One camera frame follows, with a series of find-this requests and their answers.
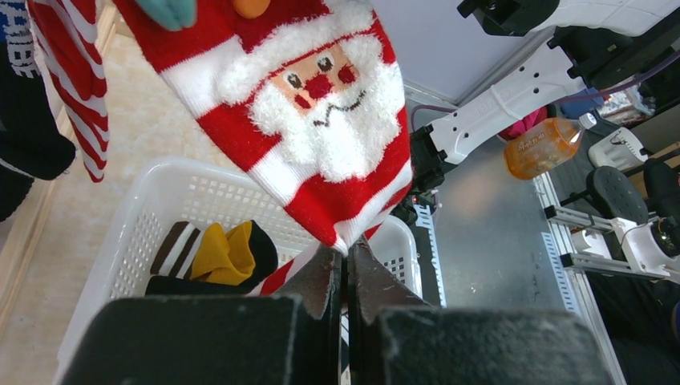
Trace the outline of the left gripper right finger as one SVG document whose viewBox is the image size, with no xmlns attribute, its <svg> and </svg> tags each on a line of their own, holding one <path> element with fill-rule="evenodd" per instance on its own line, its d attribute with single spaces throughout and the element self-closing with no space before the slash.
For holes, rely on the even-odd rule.
<svg viewBox="0 0 680 385">
<path fill-rule="evenodd" d="M 354 384 L 610 384 L 596 339 L 559 310 L 441 308 L 375 258 L 349 251 L 350 377 Z"/>
</svg>

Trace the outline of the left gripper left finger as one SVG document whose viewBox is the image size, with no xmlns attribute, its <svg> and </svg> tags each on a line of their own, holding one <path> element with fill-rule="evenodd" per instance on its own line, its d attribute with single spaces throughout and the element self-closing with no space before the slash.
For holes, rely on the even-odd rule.
<svg viewBox="0 0 680 385">
<path fill-rule="evenodd" d="M 270 296 L 107 304 L 65 384 L 337 384 L 342 256 L 325 246 Z"/>
</svg>

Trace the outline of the black sock plain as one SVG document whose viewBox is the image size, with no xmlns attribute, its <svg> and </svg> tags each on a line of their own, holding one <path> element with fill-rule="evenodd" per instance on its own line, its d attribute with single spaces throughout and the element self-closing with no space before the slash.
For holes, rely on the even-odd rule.
<svg viewBox="0 0 680 385">
<path fill-rule="evenodd" d="M 278 268 L 272 239 L 256 221 L 225 231 L 175 223 L 151 264 L 147 296 L 247 294 Z"/>
</svg>

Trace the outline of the red white striped sock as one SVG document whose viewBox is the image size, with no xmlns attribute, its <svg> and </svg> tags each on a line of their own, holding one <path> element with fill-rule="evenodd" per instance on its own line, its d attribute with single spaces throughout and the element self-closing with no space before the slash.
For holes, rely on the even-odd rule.
<svg viewBox="0 0 680 385">
<path fill-rule="evenodd" d="M 26 5 L 47 70 L 75 130 L 84 167 L 99 183 L 107 165 L 109 128 L 107 81 L 95 46 L 95 2 L 44 0 Z"/>
</svg>

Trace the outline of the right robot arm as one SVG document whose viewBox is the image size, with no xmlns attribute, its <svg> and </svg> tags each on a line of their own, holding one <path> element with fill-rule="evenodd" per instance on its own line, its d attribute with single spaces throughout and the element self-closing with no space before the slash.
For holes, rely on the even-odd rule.
<svg viewBox="0 0 680 385">
<path fill-rule="evenodd" d="M 415 194 L 440 186 L 483 142 L 536 109 L 589 87 L 614 88 L 679 36 L 676 1 L 464 1 L 458 11 L 489 35 L 550 35 L 503 79 L 411 134 Z"/>
</svg>

